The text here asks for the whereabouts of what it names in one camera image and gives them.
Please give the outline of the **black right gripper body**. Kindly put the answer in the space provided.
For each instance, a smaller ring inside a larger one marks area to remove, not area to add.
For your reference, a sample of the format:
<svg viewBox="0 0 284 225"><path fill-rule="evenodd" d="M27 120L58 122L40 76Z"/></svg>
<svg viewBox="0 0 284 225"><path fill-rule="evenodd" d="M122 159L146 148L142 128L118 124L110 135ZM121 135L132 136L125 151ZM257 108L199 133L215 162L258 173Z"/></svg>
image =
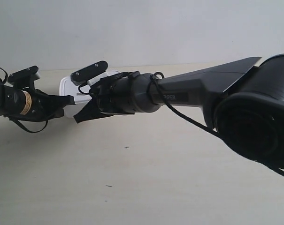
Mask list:
<svg viewBox="0 0 284 225"><path fill-rule="evenodd" d="M90 86L90 115L130 115L138 113L132 91L139 72L121 72L99 79Z"/></svg>

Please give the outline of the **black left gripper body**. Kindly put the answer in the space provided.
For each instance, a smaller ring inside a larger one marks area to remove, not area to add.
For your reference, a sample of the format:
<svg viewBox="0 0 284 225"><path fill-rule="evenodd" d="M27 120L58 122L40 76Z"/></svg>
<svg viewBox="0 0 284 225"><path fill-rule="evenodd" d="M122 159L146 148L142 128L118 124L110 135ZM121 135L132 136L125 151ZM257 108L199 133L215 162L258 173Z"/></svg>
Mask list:
<svg viewBox="0 0 284 225"><path fill-rule="evenodd" d="M47 120L48 95L41 90L20 90L5 85L2 94L2 116L32 122Z"/></svg>

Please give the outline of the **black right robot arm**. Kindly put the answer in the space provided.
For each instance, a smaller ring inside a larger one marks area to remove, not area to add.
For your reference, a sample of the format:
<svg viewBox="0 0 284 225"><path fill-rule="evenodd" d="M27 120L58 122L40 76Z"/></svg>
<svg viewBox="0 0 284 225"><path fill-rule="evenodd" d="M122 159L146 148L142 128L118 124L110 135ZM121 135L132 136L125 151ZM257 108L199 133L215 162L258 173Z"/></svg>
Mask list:
<svg viewBox="0 0 284 225"><path fill-rule="evenodd" d="M198 107L202 129L216 135L237 154L277 172L284 170L284 54L256 65L249 57L165 77L163 73L121 72L100 77L91 65L91 100L76 122L113 115L153 113L162 105Z"/></svg>

